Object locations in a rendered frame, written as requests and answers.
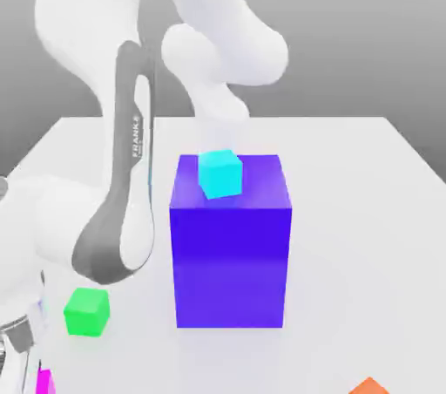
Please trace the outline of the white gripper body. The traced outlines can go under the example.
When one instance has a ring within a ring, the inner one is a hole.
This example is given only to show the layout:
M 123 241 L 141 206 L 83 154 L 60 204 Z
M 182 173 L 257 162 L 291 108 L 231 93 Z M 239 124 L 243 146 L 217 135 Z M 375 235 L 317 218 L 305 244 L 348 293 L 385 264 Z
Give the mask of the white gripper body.
M 7 350 L 0 373 L 0 394 L 36 394 L 39 364 L 36 348 L 21 354 Z

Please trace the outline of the small magenta cube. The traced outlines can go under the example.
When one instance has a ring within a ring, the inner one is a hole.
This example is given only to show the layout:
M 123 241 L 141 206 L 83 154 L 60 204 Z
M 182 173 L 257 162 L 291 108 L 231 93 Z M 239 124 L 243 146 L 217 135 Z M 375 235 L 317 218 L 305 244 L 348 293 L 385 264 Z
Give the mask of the small magenta cube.
M 54 381 L 49 369 L 38 372 L 35 394 L 56 394 Z

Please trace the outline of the small green cube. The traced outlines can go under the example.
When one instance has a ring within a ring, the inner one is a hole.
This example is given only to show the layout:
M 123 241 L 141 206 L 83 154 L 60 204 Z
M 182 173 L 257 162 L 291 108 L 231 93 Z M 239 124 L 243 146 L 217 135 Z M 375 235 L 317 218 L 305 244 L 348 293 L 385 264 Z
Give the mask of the small green cube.
M 109 295 L 105 289 L 77 288 L 64 307 L 69 335 L 99 337 L 110 317 Z

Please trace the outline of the small cyan cube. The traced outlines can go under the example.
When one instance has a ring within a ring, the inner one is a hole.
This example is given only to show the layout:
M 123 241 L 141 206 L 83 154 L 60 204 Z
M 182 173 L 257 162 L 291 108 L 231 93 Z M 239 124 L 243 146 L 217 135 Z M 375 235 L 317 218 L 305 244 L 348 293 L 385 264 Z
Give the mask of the small cyan cube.
M 198 157 L 199 186 L 207 199 L 242 193 L 243 164 L 232 150 L 201 153 Z

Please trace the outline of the small orange cube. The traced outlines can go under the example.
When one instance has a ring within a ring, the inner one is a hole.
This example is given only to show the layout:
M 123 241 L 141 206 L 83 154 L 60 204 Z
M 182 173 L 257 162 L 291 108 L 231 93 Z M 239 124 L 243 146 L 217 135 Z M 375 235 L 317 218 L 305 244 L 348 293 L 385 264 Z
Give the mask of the small orange cube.
M 367 377 L 348 394 L 389 394 L 389 392 L 372 377 Z

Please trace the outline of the large blue box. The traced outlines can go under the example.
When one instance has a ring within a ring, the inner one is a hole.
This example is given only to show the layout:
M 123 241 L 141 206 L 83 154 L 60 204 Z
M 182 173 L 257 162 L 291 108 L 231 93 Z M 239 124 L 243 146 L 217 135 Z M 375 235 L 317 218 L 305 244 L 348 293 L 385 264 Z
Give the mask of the large blue box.
M 243 192 L 209 200 L 179 158 L 169 207 L 180 328 L 283 324 L 292 203 L 276 155 L 243 155 Z

